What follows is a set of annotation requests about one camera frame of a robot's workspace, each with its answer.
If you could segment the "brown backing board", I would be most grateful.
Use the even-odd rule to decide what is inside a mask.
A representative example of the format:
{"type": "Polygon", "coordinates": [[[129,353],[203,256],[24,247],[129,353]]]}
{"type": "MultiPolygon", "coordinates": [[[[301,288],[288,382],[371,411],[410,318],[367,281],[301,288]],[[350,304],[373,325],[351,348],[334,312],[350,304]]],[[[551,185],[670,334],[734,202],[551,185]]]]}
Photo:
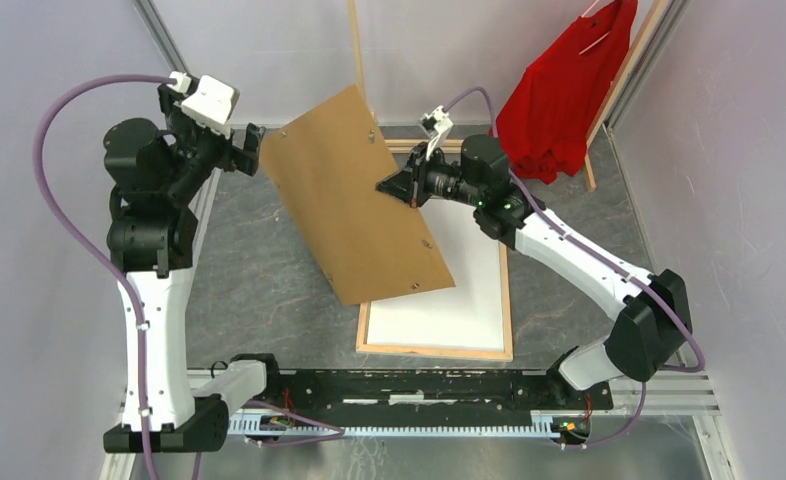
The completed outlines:
{"type": "Polygon", "coordinates": [[[421,213],[376,189],[398,167],[356,85],[266,135],[260,164],[342,304],[454,286],[421,213]]]}

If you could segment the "printed photo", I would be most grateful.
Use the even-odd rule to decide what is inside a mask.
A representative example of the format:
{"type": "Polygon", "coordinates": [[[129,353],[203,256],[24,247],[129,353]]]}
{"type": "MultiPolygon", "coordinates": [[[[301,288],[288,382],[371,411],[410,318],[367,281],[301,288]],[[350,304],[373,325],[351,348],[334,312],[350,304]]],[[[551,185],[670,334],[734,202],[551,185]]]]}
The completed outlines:
{"type": "Polygon", "coordinates": [[[481,232],[469,206],[435,199],[420,212],[455,285],[371,302],[367,342],[501,351],[503,245],[481,232]]]}

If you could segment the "white wooden picture frame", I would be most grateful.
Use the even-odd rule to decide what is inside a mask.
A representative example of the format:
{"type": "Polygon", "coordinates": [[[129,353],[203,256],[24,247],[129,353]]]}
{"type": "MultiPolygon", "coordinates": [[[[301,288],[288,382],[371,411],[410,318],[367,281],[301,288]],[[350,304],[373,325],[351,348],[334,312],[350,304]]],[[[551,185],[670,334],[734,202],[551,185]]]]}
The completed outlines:
{"type": "Polygon", "coordinates": [[[510,281],[508,272],[508,252],[505,246],[499,247],[500,285],[502,292],[503,349],[501,351],[471,350],[460,348],[435,348],[405,345],[370,344],[367,342],[371,304],[360,305],[355,349],[357,353],[417,356],[441,359],[460,359],[489,362],[510,362],[513,360],[513,326],[510,301],[510,281]]]}

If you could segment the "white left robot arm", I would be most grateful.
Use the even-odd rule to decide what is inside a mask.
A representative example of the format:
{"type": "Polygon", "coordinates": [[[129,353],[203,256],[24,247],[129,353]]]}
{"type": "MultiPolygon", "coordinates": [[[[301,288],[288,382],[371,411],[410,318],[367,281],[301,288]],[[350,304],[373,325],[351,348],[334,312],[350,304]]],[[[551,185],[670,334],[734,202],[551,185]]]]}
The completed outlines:
{"type": "Polygon", "coordinates": [[[249,398],[275,405],[282,379],[254,361],[194,390],[187,377],[185,312],[194,273],[198,220],[190,204],[215,169],[254,175],[263,131],[230,118],[238,90],[211,76],[160,86],[164,128],[125,120],[105,135],[104,166],[114,180],[106,243],[126,318],[128,391],[122,420],[103,436],[108,453],[219,450],[229,418],[249,398]]]}

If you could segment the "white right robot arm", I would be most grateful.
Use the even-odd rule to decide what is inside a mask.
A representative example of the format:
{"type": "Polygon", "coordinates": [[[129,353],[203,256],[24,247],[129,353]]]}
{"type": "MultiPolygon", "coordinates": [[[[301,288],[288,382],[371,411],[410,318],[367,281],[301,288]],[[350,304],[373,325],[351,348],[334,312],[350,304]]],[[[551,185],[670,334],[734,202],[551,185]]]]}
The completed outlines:
{"type": "Polygon", "coordinates": [[[375,188],[410,208],[434,198],[471,207],[486,236],[545,265],[612,320],[606,337],[569,350],[553,364],[546,392],[560,408],[575,406],[601,382],[647,382],[660,371],[674,371],[670,360],[682,346],[698,348],[684,279],[670,269],[655,274],[633,265],[571,228],[513,173],[495,137],[465,138],[456,162],[422,142],[375,188]]]}

